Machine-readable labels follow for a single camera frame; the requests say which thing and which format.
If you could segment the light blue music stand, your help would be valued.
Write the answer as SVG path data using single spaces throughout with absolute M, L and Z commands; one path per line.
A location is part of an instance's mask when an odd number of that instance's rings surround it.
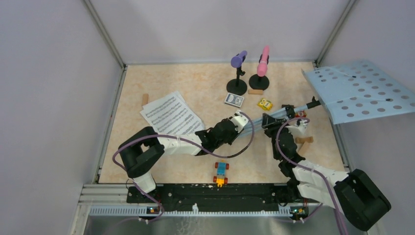
M 306 135 L 328 133 L 328 124 L 344 124 L 376 118 L 393 120 L 392 126 L 415 125 L 415 94 L 367 60 L 312 68 L 283 78 L 268 64 L 270 86 L 265 95 L 294 100 L 295 111 L 305 111 L 311 123 Z

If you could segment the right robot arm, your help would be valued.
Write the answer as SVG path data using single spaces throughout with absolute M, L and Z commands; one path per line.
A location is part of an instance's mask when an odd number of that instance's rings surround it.
M 313 199 L 334 210 L 339 232 L 346 234 L 346 222 L 367 232 L 392 208 L 389 200 L 362 170 L 336 171 L 303 157 L 289 131 L 288 120 L 262 115 L 265 135 L 271 138 L 273 157 L 289 178 L 287 196 L 294 202 Z

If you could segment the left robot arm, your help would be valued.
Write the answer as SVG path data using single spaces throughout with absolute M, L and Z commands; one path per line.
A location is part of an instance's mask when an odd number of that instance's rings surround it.
M 207 130 L 176 136 L 158 134 L 148 126 L 122 143 L 115 154 L 121 156 L 121 167 L 139 187 L 138 196 L 144 202 L 152 202 L 157 189 L 150 170 L 162 156 L 213 156 L 220 146 L 231 145 L 250 122 L 248 117 L 240 114 L 225 118 Z

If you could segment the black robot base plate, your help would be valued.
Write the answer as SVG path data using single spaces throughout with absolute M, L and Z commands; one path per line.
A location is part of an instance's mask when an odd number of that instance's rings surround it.
M 283 212 L 307 217 L 312 200 L 294 196 L 286 184 L 159 184 L 143 195 L 135 186 L 128 188 L 129 204 L 161 204 L 166 212 Z

